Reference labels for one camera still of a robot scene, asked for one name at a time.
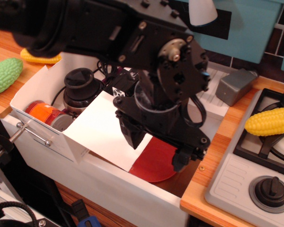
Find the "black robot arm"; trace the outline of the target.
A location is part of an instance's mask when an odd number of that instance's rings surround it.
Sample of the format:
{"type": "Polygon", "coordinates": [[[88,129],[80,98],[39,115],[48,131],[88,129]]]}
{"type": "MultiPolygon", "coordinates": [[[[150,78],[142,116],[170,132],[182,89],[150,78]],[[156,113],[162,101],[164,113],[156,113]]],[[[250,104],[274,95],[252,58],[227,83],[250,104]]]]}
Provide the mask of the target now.
{"type": "Polygon", "coordinates": [[[174,146],[177,172],[204,158],[210,140],[187,105],[206,119],[197,94],[208,89],[208,59],[168,1],[0,0],[0,30],[36,57],[69,52],[137,69],[134,94],[113,100],[128,144],[148,133],[174,146]]]}

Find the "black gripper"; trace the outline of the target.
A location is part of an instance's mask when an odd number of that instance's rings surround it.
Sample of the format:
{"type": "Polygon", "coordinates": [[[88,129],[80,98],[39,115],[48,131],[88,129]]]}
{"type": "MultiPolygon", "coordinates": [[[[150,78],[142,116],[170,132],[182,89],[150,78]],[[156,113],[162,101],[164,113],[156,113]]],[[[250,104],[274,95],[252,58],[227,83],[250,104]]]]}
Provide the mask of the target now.
{"type": "Polygon", "coordinates": [[[146,133],[174,146],[175,172],[191,160],[203,160],[210,139],[200,130],[206,111],[197,93],[208,89],[208,81],[179,79],[164,89],[158,78],[140,78],[132,96],[113,100],[116,116],[127,143],[137,149],[146,133]]]}

